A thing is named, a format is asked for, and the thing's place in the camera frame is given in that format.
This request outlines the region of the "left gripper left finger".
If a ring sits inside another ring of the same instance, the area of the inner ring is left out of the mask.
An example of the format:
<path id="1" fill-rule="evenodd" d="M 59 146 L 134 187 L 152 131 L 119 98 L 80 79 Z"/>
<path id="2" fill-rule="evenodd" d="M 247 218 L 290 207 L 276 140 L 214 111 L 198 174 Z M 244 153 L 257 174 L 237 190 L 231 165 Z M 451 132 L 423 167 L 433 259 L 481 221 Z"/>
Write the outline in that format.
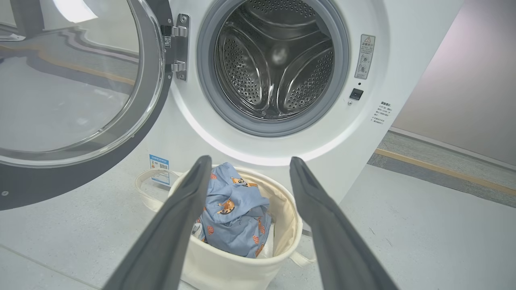
<path id="1" fill-rule="evenodd" d="M 212 159 L 201 156 L 124 257 L 105 290 L 176 290 L 191 230 L 208 192 Z"/>

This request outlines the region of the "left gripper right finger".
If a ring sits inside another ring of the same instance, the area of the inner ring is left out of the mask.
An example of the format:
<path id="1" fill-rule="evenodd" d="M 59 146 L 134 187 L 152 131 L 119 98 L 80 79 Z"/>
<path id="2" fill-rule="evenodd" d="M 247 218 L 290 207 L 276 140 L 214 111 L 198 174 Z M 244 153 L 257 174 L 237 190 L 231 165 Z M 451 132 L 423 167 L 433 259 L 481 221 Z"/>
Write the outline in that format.
<path id="1" fill-rule="evenodd" d="M 297 211 L 312 231 L 326 290 L 396 290 L 389 274 L 303 159 L 291 158 Z"/>

